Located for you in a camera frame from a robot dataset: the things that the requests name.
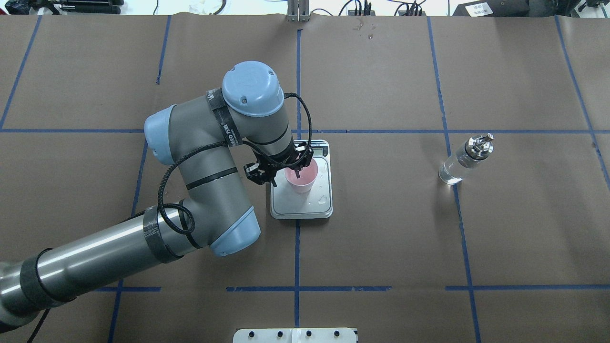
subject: white label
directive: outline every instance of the white label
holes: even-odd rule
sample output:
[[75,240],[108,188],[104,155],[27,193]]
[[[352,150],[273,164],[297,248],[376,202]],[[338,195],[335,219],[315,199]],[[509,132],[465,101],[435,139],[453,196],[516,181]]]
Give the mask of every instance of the white label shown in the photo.
[[468,11],[468,14],[470,16],[483,16],[493,14],[492,9],[489,8],[489,5],[486,2],[482,4],[466,6],[466,11]]

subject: clear glass bottle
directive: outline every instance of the clear glass bottle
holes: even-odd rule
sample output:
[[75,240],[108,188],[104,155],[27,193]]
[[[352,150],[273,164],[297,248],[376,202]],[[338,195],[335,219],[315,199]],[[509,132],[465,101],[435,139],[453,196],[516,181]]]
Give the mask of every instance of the clear glass bottle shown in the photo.
[[453,185],[462,181],[493,152],[493,135],[475,135],[468,139],[440,166],[439,177]]

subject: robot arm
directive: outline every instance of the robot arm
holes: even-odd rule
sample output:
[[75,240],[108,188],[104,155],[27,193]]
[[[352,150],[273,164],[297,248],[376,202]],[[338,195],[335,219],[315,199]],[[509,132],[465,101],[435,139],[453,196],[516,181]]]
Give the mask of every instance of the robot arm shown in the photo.
[[178,167],[189,198],[184,211],[158,206],[91,236],[56,249],[43,250],[22,262],[0,262],[0,333],[32,321],[39,311],[57,307],[78,295],[169,263],[201,247],[226,256],[256,241],[260,228],[229,146],[249,140],[257,162],[245,166],[258,184],[273,182],[290,165],[309,165],[310,147],[295,146],[277,75],[260,62],[243,62],[227,72],[222,88],[171,106],[145,123],[149,147],[161,163],[174,164],[194,149],[211,145]]

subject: black cable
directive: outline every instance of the black cable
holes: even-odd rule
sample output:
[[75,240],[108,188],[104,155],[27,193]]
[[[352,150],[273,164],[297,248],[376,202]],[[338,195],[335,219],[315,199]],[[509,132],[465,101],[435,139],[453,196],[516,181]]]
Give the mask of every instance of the black cable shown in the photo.
[[325,9],[315,9],[315,10],[311,11],[311,13],[314,13],[315,11],[324,11],[324,12],[326,12],[326,13],[328,13],[328,14],[332,15],[332,13],[331,13],[331,12],[329,12],[329,11],[327,11],[327,10],[325,10]]
[[394,15],[396,15],[398,13],[398,10],[400,9],[400,7],[407,5],[407,9],[409,9],[409,4],[407,4],[406,2],[401,3],[400,5],[398,5],[398,7],[396,8],[396,11],[394,11]]
[[411,16],[415,16],[417,15],[417,10],[421,8],[419,6],[419,4],[417,4],[417,1],[413,1],[413,4],[411,5],[411,9],[409,10],[409,15]]
[[[303,99],[301,99],[301,97],[299,96],[299,94],[296,93],[284,93],[284,99],[287,98],[297,98],[299,100],[299,102],[301,103],[301,105],[303,105],[303,109],[305,109],[305,113],[307,114],[307,125],[308,125],[308,138],[307,138],[307,147],[306,147],[306,151],[309,151],[309,149],[311,149],[311,114],[309,114],[309,109],[307,108],[307,105],[305,105],[305,102],[303,101]],[[278,162],[274,159],[272,159],[270,156],[267,156],[258,146],[255,146],[254,144],[252,144],[251,142],[244,140],[243,143],[245,145],[248,145],[250,148],[252,148],[252,150],[254,150],[257,154],[262,155],[263,158],[265,158],[267,160],[267,162],[273,166],[274,168],[278,168],[278,169],[283,169],[283,168],[290,168],[290,167],[294,167],[296,165],[298,165],[299,163],[301,163],[301,161],[307,156],[306,153],[303,153],[301,155],[301,157],[299,157],[299,159],[296,160],[296,162],[293,162],[291,164],[284,164],[282,162]]]
[[219,14],[220,12],[222,12],[222,10],[224,10],[224,7],[225,7],[225,6],[227,6],[227,0],[223,0],[223,4],[220,6],[220,8],[219,8],[219,9],[218,9],[216,12],[214,12],[214,13],[212,13],[212,14],[213,14],[213,15],[217,15],[217,14]]
[[36,338],[36,335],[38,334],[38,331],[40,331],[42,324],[45,322],[46,316],[49,315],[50,310],[51,309],[48,308],[43,312],[42,317],[40,317],[40,320],[38,321],[38,324],[36,324],[36,328],[34,329],[34,332],[32,332],[32,335],[30,336],[30,338],[27,340],[27,343],[34,342],[34,338]]
[[123,221],[121,223],[124,223],[124,222],[126,222],[128,220],[132,220],[133,218],[139,217],[139,216],[143,215],[144,212],[146,212],[146,211],[138,212],[138,213],[132,215],[131,217],[127,218],[127,219],[123,219]]
[[413,9],[415,8],[415,1],[413,1],[413,3],[411,5],[407,5],[407,12],[404,13],[404,15],[413,15]]
[[350,2],[352,2],[352,0],[349,0],[348,2],[345,3],[345,5],[343,5],[343,7],[341,7],[341,11],[339,11],[338,15],[341,15],[341,13],[343,13],[343,10],[345,10],[345,7],[347,7],[347,5],[350,4]]
[[362,3],[360,0],[354,0],[354,15],[361,15],[362,12]]
[[[190,153],[180,157],[178,159],[178,161],[174,162],[174,164],[172,164],[167,169],[165,174],[163,175],[163,178],[161,179],[161,183],[159,184],[159,191],[157,192],[157,211],[161,214],[161,217],[163,217],[163,221],[167,224],[167,226],[169,226],[176,233],[189,234],[189,233],[193,232],[195,230],[195,218],[193,217],[193,214],[191,213],[191,211],[189,211],[189,209],[187,209],[186,207],[177,205],[177,204],[165,204],[163,202],[163,193],[165,191],[165,186],[167,185],[167,181],[170,179],[171,172],[173,172],[176,168],[178,168],[178,166],[181,165],[184,161],[186,161],[187,159],[190,159],[191,157],[193,157],[194,155],[196,155],[202,151],[214,149],[214,148],[218,148],[218,147],[226,146],[226,145],[227,145],[226,142],[217,142],[217,143],[213,143],[213,144],[200,146],[199,148],[191,151]],[[174,224],[171,221],[171,219],[167,216],[167,213],[165,212],[165,208],[175,208],[179,211],[182,211],[188,217],[188,222],[190,224],[187,227],[187,229],[182,229],[182,228],[178,227],[176,224]]]

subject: digital scale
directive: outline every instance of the digital scale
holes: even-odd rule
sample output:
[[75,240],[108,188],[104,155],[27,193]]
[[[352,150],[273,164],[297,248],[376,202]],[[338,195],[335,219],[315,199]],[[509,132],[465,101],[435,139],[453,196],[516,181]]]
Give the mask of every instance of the digital scale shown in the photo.
[[[295,143],[307,142],[296,140]],[[296,193],[284,171],[275,177],[277,187],[271,187],[271,216],[275,219],[328,218],[332,214],[331,158],[328,142],[322,139],[311,141],[313,158],[318,164],[318,176],[307,193]]]

